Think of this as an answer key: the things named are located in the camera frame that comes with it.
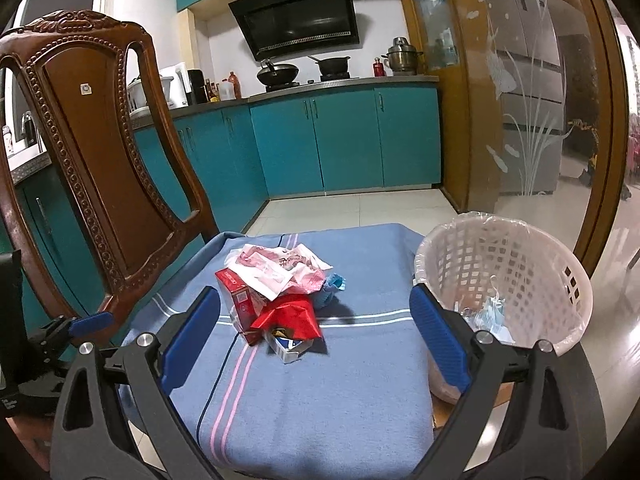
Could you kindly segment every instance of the blue tablecloth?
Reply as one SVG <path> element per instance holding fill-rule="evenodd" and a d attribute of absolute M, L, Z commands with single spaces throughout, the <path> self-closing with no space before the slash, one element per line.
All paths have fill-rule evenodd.
<path fill-rule="evenodd" d="M 346 279 L 318 313 L 324 340 L 284 365 L 266 342 L 249 347 L 221 316 L 171 400 L 214 465 L 263 478 L 392 480 L 408 475 L 433 442 L 426 346 L 409 313 L 422 236 L 398 224 L 210 241 L 141 309 L 123 344 L 185 311 L 225 256 L 245 243 L 303 243 Z M 228 305 L 222 305 L 228 314 Z M 123 404 L 139 425 L 126 390 Z"/>

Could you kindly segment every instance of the white plastic basket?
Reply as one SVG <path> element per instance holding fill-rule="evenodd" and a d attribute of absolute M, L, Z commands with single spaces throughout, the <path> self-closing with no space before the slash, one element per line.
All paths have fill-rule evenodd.
<path fill-rule="evenodd" d="M 551 235 L 519 220 L 466 213 L 436 227 L 415 256 L 415 277 L 444 308 L 480 308 L 497 287 L 505 298 L 505 325 L 516 345 L 548 339 L 558 355 L 582 337 L 593 308 L 587 273 Z M 457 388 L 429 359 L 431 391 L 456 402 Z"/>

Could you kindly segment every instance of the wooden chair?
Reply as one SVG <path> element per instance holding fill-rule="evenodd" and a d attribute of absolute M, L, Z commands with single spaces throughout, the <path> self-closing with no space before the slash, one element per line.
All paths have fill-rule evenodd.
<path fill-rule="evenodd" d="M 162 148 L 191 207 L 184 222 L 158 193 L 136 147 L 125 83 L 130 48 Z M 16 75 L 66 184 L 106 290 L 97 310 L 116 320 L 111 335 L 190 241 L 202 235 L 207 242 L 219 232 L 169 115 L 151 37 L 136 23 L 99 12 L 60 10 L 2 36 L 0 68 Z M 79 316 L 44 264 L 2 154 L 0 211 L 14 248 L 22 250 L 25 274 L 49 316 Z"/>

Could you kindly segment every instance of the red box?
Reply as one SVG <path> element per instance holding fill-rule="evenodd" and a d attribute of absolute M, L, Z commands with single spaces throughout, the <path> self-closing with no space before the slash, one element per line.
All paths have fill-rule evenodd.
<path fill-rule="evenodd" d="M 242 334 L 249 345 L 254 345 L 262 339 L 262 331 L 251 328 L 262 308 L 266 304 L 258 292 L 250 288 L 235 272 L 222 269 L 216 272 L 220 284 L 220 295 L 229 305 L 231 323 Z"/>

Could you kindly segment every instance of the kitchen countertop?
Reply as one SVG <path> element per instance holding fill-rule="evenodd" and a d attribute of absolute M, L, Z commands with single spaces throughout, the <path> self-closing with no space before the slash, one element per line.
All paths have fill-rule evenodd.
<path fill-rule="evenodd" d="M 385 84 L 397 84 L 397 83 L 437 83 L 440 79 L 437 76 L 430 75 L 403 75 L 403 76 L 386 76 L 386 77 L 363 77 L 352 79 L 338 79 L 336 81 L 326 81 L 312 84 L 301 84 L 300 86 L 294 86 L 293 88 L 286 88 L 284 90 L 277 90 L 275 92 L 265 92 L 262 94 L 256 94 L 248 98 L 235 99 L 231 101 L 220 101 L 217 103 L 203 103 L 199 105 L 186 106 L 182 108 L 174 108 L 169 110 L 172 119 L 179 119 L 181 117 L 187 117 L 190 115 L 201 114 L 204 112 L 210 112 L 212 110 L 218 110 L 219 108 L 227 108 L 231 106 L 241 106 L 245 104 L 259 103 L 268 101 L 270 99 L 277 99 L 278 97 L 286 97 L 289 95 L 303 94 L 305 92 L 313 92 L 316 90 L 326 90 L 331 88 L 344 88 L 349 86 L 366 86 L 366 85 L 385 85 Z M 134 130 L 140 128 L 146 128 L 153 123 L 151 116 L 135 119 L 131 121 L 131 126 Z M 30 177 L 37 171 L 46 168 L 51 164 L 51 158 L 49 153 L 44 152 L 36 157 L 32 158 L 28 162 L 19 166 L 11 172 L 14 185 Z"/>

